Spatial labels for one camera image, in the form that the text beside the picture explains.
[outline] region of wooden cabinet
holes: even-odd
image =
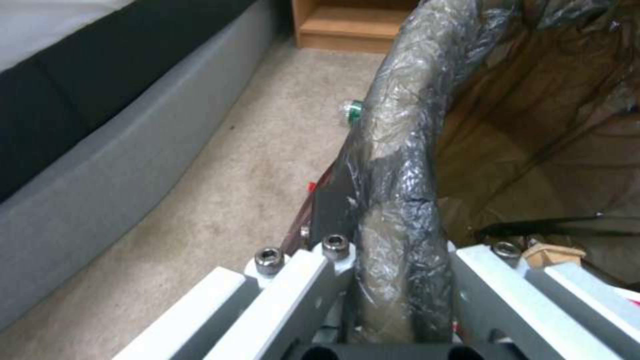
[[[418,0],[292,0],[299,47],[386,53]]]

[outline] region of black mattress cover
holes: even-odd
[[[0,202],[255,0],[137,0],[0,74]]]

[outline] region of gray mattress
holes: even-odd
[[[0,205],[0,329],[138,223],[180,179],[282,22],[259,0]]]

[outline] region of clear plastic film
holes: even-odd
[[[443,225],[450,232],[448,236],[450,227],[464,233],[470,222],[459,219],[456,209],[466,206],[468,220],[478,211],[475,206],[482,204],[478,202],[478,194],[462,183],[477,181],[484,186],[475,188],[496,190],[489,185],[495,184],[496,178],[491,170],[482,168],[487,171],[478,174],[483,177],[478,179],[471,176],[473,170],[467,173],[465,168],[474,167],[474,161],[489,167],[505,161],[492,158],[491,153],[503,142],[493,143],[487,138],[465,141],[475,134],[474,127],[482,126],[467,122],[465,117],[474,106],[483,104],[477,100],[482,98],[483,91],[503,96],[511,91],[500,83],[495,88],[484,87],[483,76],[493,74],[501,78],[500,71],[492,69],[504,66],[506,58],[523,50],[511,47],[509,41],[544,36],[536,35],[532,29],[548,20],[545,11],[551,9],[546,7],[551,2],[423,1],[403,25],[369,90],[362,117],[354,124],[336,162],[336,168],[347,167],[351,173],[359,219],[355,234],[358,247],[353,289],[355,320],[350,341],[399,343],[451,339],[451,273]],[[567,17],[562,16],[561,8],[554,8],[550,12],[554,19],[547,21],[545,27],[576,19],[578,3],[600,6],[603,2],[565,1],[566,9],[571,10]],[[535,16],[527,18],[526,11]],[[535,66],[536,57],[520,59],[524,64],[517,63],[517,70],[526,70],[527,64]],[[525,74],[505,72],[503,81],[517,84],[518,77]],[[521,96],[533,101],[530,95]],[[554,100],[557,105],[565,101]],[[487,109],[481,110],[483,115],[487,114]],[[458,121],[450,125],[449,118],[456,115]],[[511,116],[513,121],[507,126],[524,129],[532,126]],[[482,119],[488,124],[492,121],[489,117]],[[543,121],[553,125],[552,117]],[[447,136],[438,140],[445,124]],[[556,137],[563,134],[560,127],[556,127]],[[467,147],[459,149],[458,143]],[[470,147],[482,147],[484,150],[479,153],[484,157],[476,155],[476,150]],[[464,165],[458,163],[459,157],[466,154],[471,155],[471,160],[465,160]],[[444,196],[442,191],[436,194],[436,174],[438,186],[447,189]],[[444,186],[447,181],[453,184]],[[468,195],[468,199],[459,198],[459,194]],[[444,207],[448,216],[444,222],[438,205]]]

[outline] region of bed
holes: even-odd
[[[78,3],[91,11],[76,11]],[[5,2],[0,20],[11,17],[7,9],[40,19],[23,6],[37,4]],[[280,0],[46,4],[67,14],[54,21],[69,20],[65,26],[51,34],[34,28],[28,36],[38,41],[6,53],[16,34],[2,29],[9,40],[0,43],[0,329],[179,180],[286,9]]]

